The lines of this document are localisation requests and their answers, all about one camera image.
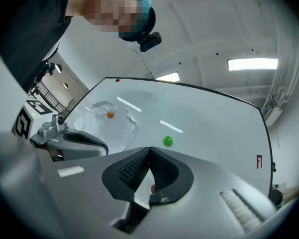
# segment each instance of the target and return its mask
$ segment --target white label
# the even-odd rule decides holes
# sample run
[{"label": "white label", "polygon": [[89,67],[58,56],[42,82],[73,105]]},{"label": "white label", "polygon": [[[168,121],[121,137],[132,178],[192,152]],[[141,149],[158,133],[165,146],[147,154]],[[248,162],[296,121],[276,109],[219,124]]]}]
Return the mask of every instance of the white label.
[{"label": "white label", "polygon": [[84,169],[81,166],[73,166],[73,167],[58,170],[60,177],[66,177],[66,176],[70,176],[82,172],[84,172]]}]

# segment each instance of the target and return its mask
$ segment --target black sleeve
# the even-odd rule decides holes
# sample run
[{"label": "black sleeve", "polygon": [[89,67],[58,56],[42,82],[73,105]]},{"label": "black sleeve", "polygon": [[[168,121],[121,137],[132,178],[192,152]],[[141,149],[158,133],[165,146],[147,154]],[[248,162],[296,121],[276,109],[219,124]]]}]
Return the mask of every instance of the black sleeve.
[{"label": "black sleeve", "polygon": [[20,85],[33,82],[39,63],[70,24],[67,2],[0,0],[0,55]]}]

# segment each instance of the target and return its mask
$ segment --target metal railing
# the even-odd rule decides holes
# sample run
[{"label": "metal railing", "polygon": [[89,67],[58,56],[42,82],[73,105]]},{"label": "metal railing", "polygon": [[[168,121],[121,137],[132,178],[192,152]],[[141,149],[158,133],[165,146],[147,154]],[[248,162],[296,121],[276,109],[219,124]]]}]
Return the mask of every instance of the metal railing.
[{"label": "metal railing", "polygon": [[70,112],[60,104],[60,102],[51,94],[47,87],[42,82],[39,82],[38,86],[40,87],[40,96],[48,103],[48,105],[55,109],[59,114],[67,117]]}]

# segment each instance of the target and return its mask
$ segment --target white table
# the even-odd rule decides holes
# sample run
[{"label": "white table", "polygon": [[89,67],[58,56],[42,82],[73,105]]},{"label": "white table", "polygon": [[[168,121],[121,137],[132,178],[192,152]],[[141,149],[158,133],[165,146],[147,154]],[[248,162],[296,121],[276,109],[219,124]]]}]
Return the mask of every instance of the white table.
[{"label": "white table", "polygon": [[[105,78],[67,117],[70,128],[87,108],[92,109],[92,104],[100,101],[127,108],[136,120],[138,131],[126,149],[168,148],[163,139],[171,136],[174,144],[168,149],[215,162],[269,194],[271,146],[260,110],[255,106],[195,86]],[[152,182],[150,178],[146,184],[148,194]]]}]

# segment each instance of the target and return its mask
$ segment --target f1 logo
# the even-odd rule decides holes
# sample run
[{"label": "f1 logo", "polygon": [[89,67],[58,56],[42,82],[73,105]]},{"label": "f1 logo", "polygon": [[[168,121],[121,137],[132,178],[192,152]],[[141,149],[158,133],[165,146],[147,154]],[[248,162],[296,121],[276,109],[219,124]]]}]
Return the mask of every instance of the f1 logo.
[{"label": "f1 logo", "polygon": [[262,155],[257,155],[257,169],[259,168],[259,162],[260,162],[260,168],[263,168],[263,157],[262,157]]},{"label": "f1 logo", "polygon": [[49,114],[52,111],[44,106],[39,100],[27,100],[26,101],[33,109],[37,111],[40,115]]},{"label": "f1 logo", "polygon": [[21,137],[28,139],[31,119],[26,114],[25,110],[22,109],[16,118],[14,131]]}]

